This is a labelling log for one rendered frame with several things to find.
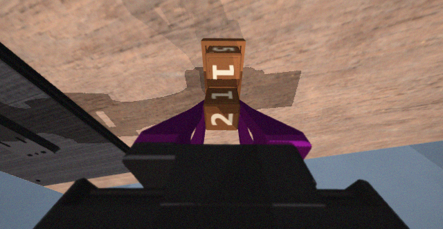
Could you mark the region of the brown wooden tray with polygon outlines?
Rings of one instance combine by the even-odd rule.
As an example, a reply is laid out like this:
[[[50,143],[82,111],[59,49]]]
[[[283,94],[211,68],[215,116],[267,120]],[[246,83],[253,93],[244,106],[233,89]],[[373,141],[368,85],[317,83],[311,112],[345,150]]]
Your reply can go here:
[[[206,54],[206,51],[209,46],[237,46],[239,48],[239,50],[242,54],[242,64],[241,64],[241,71],[240,71],[239,86],[208,86],[207,85],[205,54]],[[236,88],[237,92],[238,92],[238,96],[240,98],[245,47],[246,47],[246,40],[244,38],[203,38],[201,40],[205,92],[206,92],[207,88]]]

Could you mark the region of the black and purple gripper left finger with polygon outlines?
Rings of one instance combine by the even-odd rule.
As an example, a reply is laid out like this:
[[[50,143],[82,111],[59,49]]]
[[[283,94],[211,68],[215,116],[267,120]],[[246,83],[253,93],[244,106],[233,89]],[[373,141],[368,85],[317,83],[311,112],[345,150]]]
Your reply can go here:
[[[202,100],[193,108],[142,131],[134,143],[190,144],[191,139],[191,144],[203,144],[205,132],[204,100]]]

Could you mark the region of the brown number cube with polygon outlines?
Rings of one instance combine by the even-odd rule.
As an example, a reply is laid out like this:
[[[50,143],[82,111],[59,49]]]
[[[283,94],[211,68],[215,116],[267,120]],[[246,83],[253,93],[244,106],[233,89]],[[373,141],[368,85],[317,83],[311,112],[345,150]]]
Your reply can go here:
[[[242,54],[237,46],[209,46],[205,60],[208,86],[239,86]]]
[[[240,107],[236,88],[207,88],[204,100],[206,130],[238,130]]]

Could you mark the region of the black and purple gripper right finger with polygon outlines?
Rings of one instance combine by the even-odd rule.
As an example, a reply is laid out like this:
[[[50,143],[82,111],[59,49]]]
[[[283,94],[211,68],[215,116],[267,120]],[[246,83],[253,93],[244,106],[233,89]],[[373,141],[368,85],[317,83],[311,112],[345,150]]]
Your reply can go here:
[[[299,151],[302,159],[305,159],[311,150],[311,143],[302,131],[254,110],[241,100],[239,101],[241,107],[238,134],[241,145],[293,145]]]

